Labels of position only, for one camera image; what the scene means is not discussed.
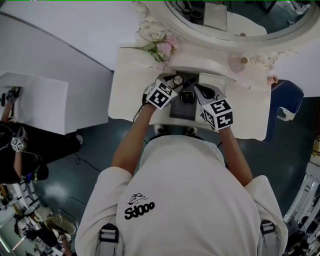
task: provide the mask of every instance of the small glass bottle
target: small glass bottle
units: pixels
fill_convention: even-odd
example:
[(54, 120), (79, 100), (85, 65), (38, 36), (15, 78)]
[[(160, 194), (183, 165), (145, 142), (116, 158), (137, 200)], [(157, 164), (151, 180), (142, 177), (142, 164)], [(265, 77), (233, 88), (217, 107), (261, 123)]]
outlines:
[(232, 72), (240, 73), (242, 72), (246, 64), (248, 63), (248, 59), (243, 57), (242, 53), (232, 52), (228, 56), (228, 65)]

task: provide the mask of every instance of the mirror frame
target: mirror frame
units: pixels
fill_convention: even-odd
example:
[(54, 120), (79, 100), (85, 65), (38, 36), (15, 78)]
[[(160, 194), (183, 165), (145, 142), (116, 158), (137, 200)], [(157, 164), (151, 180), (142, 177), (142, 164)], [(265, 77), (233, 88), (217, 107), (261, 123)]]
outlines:
[(181, 21), (165, 1), (146, 1), (143, 4), (147, 7), (150, 16), (174, 34), (216, 50), (246, 53), (281, 52), (295, 50), (298, 46), (320, 37), (320, 8), (313, 1), (304, 17), (294, 25), (267, 35), (248, 37), (230, 35), (218, 29), (212, 29), (212, 34), (216, 36), (209, 36), (189, 27), (187, 25), (189, 21)]

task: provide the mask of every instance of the printed logo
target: printed logo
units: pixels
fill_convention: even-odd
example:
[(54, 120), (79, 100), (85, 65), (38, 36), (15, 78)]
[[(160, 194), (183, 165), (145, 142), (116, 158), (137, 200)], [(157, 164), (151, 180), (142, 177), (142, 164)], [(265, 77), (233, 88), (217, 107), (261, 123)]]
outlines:
[(140, 193), (133, 194), (131, 196), (130, 201), (128, 202), (128, 205), (139, 204), (140, 202), (138, 201), (146, 200), (146, 199), (149, 199), (149, 198), (145, 197), (143, 194), (140, 194)]
[[(140, 204), (141, 200), (146, 200), (146, 199), (148, 198), (141, 193), (133, 194), (131, 196), (130, 201), (128, 202), (128, 205)], [(139, 216), (142, 216), (145, 213), (148, 213), (153, 208), (155, 208), (154, 202), (145, 203), (143, 205), (141, 204), (138, 206), (135, 205), (133, 208), (129, 207), (124, 211), (124, 213), (126, 214), (124, 218), (126, 220), (130, 220), (131, 218), (138, 218)]]

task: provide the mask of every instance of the watch face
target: watch face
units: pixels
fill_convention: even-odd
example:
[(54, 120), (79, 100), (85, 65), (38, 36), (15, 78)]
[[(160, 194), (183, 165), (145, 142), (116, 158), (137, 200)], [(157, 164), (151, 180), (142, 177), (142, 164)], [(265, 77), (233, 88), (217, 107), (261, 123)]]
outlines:
[(195, 94), (193, 91), (181, 92), (181, 103), (182, 104), (193, 104), (195, 103)]
[(184, 83), (184, 78), (181, 76), (181, 75), (176, 75), (174, 78), (173, 78), (173, 83), (176, 85), (176, 86), (180, 86)]
[(197, 11), (197, 10), (192, 10), (190, 16), (195, 18), (195, 19), (201, 19), (202, 18), (202, 13), (200, 11)]

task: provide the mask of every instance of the person in black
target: person in black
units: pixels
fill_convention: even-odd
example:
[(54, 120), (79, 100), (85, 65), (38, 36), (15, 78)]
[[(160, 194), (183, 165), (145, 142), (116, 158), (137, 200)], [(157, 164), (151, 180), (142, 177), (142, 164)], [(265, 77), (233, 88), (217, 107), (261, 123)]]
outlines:
[[(8, 92), (0, 121), (0, 184), (19, 183), (22, 177), (44, 180), (49, 175), (48, 163), (78, 152), (81, 145), (75, 137), (10, 122), (10, 111), (18, 96), (19, 90), (12, 89)], [(22, 129), (26, 132), (26, 147), (23, 151), (16, 152), (11, 141), (19, 136)]]
[(64, 253), (62, 256), (77, 256), (76, 252), (72, 252), (71, 245), (68, 242), (66, 235), (61, 234), (60, 239), (62, 241), (63, 248), (64, 248)]

